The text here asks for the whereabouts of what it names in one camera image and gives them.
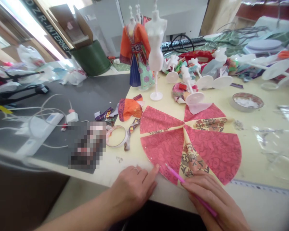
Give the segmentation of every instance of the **left hand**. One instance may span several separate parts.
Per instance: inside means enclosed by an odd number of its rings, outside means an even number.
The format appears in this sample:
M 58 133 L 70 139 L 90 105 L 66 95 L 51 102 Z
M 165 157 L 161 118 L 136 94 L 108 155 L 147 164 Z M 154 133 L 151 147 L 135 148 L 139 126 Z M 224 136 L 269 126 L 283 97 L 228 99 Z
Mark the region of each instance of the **left hand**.
M 113 216 L 112 223 L 128 218 L 145 204 L 157 185 L 155 178 L 159 169 L 157 164 L 148 173 L 139 166 L 129 166 L 119 174 L 105 192 L 105 200 Z

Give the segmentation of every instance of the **tape roll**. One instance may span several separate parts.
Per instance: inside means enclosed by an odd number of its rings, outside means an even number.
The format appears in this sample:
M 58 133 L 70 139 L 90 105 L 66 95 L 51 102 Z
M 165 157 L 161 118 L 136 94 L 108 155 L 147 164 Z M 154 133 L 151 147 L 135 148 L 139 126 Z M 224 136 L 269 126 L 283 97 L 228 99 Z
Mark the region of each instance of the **tape roll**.
M 124 129 L 125 131 L 125 136 L 124 136 L 124 139 L 122 140 L 121 143 L 119 143 L 118 145 L 110 145 L 109 144 L 109 137 L 111 137 L 111 134 L 114 130 L 117 130 L 117 129 Z M 109 129 L 109 131 L 106 133 L 106 144 L 107 146 L 109 147 L 112 147 L 112 148 L 118 148 L 118 147 L 121 147 L 126 141 L 127 141 L 127 138 L 129 137 L 129 135 L 127 134 L 127 131 L 124 127 L 120 126 L 120 125 L 116 125 L 116 126 L 113 126 L 111 129 Z

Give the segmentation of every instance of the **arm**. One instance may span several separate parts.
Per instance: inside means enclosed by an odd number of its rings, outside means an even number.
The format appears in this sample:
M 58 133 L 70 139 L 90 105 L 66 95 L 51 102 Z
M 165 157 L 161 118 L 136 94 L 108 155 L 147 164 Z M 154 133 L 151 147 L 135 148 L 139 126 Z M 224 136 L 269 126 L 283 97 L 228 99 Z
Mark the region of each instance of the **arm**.
M 157 185 L 154 180 L 159 165 L 149 173 L 139 166 L 136 168 L 127 167 L 110 189 L 36 231 L 102 231 L 128 218 L 144 205 Z

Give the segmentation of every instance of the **green bucket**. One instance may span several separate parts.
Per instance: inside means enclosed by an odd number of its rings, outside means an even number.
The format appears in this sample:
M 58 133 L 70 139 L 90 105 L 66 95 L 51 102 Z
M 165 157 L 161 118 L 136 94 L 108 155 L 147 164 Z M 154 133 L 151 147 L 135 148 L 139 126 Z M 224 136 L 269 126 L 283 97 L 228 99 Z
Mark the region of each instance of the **green bucket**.
M 111 63 L 98 40 L 93 41 L 91 45 L 82 47 L 79 50 L 72 49 L 70 53 L 88 76 L 103 74 L 111 67 Z

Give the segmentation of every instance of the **pink pen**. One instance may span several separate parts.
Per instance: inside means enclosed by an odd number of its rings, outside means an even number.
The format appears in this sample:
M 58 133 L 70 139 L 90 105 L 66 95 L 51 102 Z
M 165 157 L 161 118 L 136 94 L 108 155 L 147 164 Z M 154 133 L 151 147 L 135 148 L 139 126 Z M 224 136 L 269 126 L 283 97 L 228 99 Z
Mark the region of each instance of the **pink pen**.
M 166 163 L 165 163 L 166 167 L 168 168 L 168 170 L 176 177 L 178 178 L 178 180 L 181 182 L 181 183 L 185 183 L 185 180 L 178 174 L 176 173 L 170 166 L 168 166 Z M 194 196 L 197 198 L 197 200 L 200 202 L 200 204 L 202 204 L 207 210 L 209 210 L 209 212 L 212 214 L 213 217 L 216 217 L 217 216 L 217 213 L 205 202 L 203 201 L 199 196 L 195 195 Z

